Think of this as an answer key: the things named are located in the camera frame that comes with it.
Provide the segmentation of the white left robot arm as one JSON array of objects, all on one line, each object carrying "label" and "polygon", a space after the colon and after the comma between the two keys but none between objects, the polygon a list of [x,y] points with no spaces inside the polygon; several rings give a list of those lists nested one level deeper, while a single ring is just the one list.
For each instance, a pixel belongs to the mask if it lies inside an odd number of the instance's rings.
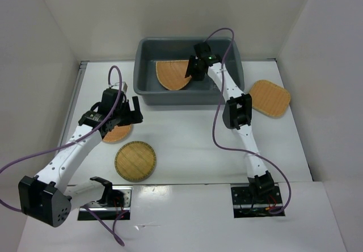
[{"label": "white left robot arm", "polygon": [[60,226],[69,213],[95,201],[105,207],[119,195],[112,182],[91,177],[87,182],[68,184],[88,154],[115,127],[141,123],[143,116],[137,96],[132,100],[116,89],[103,91],[101,101],[84,113],[71,139],[34,177],[24,176],[18,184],[23,214],[52,227]]}]

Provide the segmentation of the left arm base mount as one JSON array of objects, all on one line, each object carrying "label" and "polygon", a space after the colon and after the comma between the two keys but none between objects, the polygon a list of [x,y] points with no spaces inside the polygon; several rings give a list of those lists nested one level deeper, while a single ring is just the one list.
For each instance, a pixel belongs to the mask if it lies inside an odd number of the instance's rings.
[{"label": "left arm base mount", "polygon": [[132,186],[113,186],[113,196],[105,204],[89,202],[87,208],[103,221],[113,221],[122,212],[120,220],[130,220]]}]

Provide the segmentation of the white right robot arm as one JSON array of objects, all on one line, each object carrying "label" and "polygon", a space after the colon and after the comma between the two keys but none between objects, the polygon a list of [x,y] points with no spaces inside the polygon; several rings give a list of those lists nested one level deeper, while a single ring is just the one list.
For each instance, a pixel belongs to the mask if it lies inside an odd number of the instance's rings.
[{"label": "white right robot arm", "polygon": [[222,65],[222,57],[213,54],[207,42],[193,46],[195,55],[189,58],[185,77],[202,81],[208,75],[225,101],[222,120],[225,127],[242,140],[246,156],[249,196],[252,202],[261,203],[273,191],[275,183],[263,159],[259,156],[251,120],[252,96],[244,93]]}]

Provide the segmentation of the triangular woven tray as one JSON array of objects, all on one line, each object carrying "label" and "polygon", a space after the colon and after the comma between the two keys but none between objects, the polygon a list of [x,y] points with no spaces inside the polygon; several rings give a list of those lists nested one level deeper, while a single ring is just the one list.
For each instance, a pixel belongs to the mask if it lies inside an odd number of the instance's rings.
[{"label": "triangular woven tray", "polygon": [[187,67],[188,60],[157,61],[157,79],[167,90],[181,90],[192,79],[191,77],[185,77]]}]

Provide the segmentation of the round green-rimmed bamboo tray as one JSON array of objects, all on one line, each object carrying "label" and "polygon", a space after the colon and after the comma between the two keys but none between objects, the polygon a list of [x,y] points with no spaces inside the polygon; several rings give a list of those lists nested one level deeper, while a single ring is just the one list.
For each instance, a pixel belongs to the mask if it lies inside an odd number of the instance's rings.
[{"label": "round green-rimmed bamboo tray", "polygon": [[142,182],[154,172],[157,156],[154,149],[143,141],[132,141],[120,148],[115,157],[115,169],[129,182]]}]

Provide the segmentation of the grey plastic bin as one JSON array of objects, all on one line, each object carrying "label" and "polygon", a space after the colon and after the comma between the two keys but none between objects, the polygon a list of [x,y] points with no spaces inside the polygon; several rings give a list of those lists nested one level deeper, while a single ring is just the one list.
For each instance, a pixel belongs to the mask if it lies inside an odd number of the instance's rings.
[{"label": "grey plastic bin", "polygon": [[215,105],[244,94],[236,43],[228,37],[148,37],[140,41],[133,88],[149,106]]}]

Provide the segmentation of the square woven tray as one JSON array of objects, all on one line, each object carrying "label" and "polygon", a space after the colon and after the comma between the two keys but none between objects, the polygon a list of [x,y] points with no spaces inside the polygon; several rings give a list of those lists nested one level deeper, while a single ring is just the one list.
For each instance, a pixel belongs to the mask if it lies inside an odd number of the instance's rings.
[{"label": "square woven tray", "polygon": [[265,79],[255,82],[249,94],[252,108],[272,118],[283,116],[291,100],[286,89]]}]

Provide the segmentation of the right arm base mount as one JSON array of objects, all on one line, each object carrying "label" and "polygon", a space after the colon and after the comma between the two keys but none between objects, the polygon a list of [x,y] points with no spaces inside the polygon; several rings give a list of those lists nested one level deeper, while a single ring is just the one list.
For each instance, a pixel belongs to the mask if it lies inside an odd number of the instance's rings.
[{"label": "right arm base mount", "polygon": [[269,195],[262,197],[253,195],[246,184],[231,185],[230,190],[235,219],[285,216],[284,211],[277,214],[271,213],[271,211],[279,211],[283,206],[278,185],[275,185]]}]

